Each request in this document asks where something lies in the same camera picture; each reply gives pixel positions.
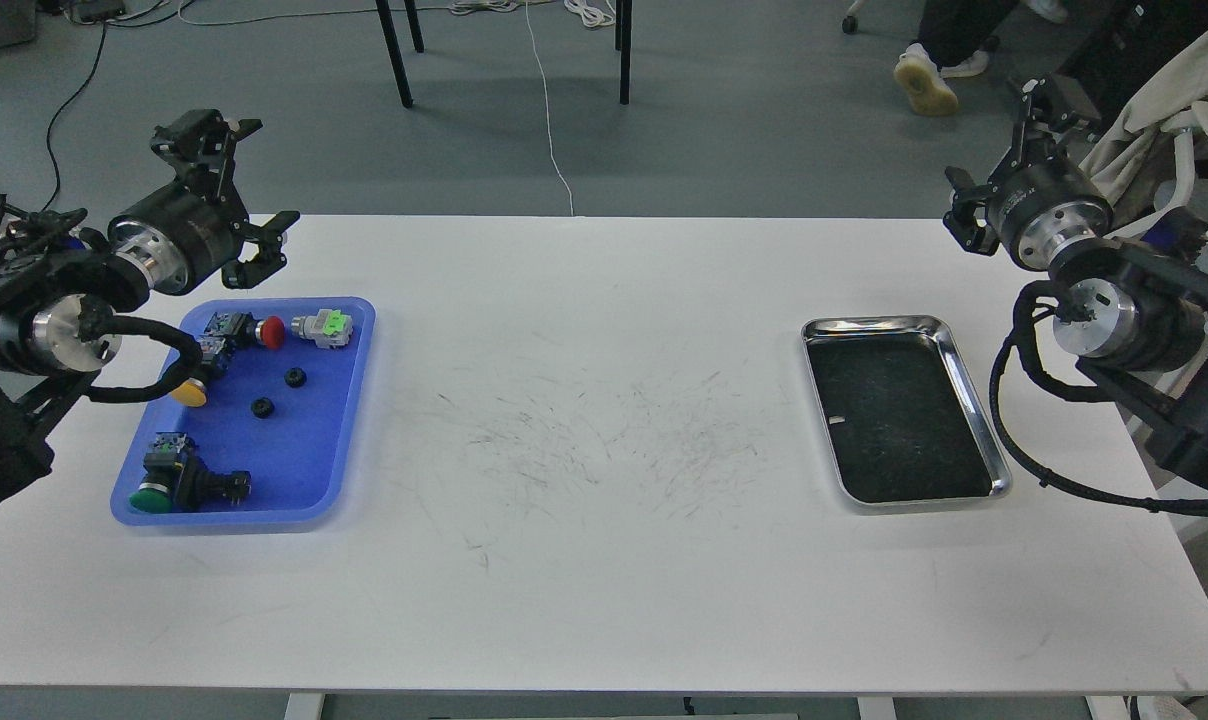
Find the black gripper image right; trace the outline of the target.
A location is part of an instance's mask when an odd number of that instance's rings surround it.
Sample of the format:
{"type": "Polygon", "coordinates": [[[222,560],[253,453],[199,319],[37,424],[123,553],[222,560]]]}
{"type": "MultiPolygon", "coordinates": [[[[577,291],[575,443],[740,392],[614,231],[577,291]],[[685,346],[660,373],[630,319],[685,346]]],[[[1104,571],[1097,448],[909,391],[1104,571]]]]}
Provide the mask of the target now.
{"type": "Polygon", "coordinates": [[[952,190],[943,214],[962,251],[987,256],[1005,246],[1021,269],[1044,272],[1070,243],[1100,237],[1113,207],[1071,159],[1071,143],[1100,137],[1100,111],[1078,79],[1029,79],[1007,150],[1007,174],[975,182],[960,167],[943,168],[952,190]],[[1065,166],[1046,166],[1061,161],[1065,166]],[[992,230],[978,210],[992,202],[992,230]]]}

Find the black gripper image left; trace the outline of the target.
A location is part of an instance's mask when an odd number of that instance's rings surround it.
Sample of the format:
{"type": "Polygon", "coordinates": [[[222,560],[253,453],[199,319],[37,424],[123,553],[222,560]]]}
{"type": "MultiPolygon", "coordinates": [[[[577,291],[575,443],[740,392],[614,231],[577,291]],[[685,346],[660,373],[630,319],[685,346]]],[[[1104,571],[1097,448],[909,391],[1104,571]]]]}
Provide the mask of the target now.
{"type": "Polygon", "coordinates": [[[223,288],[252,290],[288,265],[283,246],[301,213],[280,211],[256,225],[238,194],[230,193],[236,147],[262,127],[256,118],[226,120],[219,110],[191,110],[155,128],[150,149],[174,169],[175,181],[108,225],[112,250],[143,261],[151,290],[185,295],[220,269],[223,288]],[[244,243],[256,246],[246,261],[239,259],[244,243]]]}

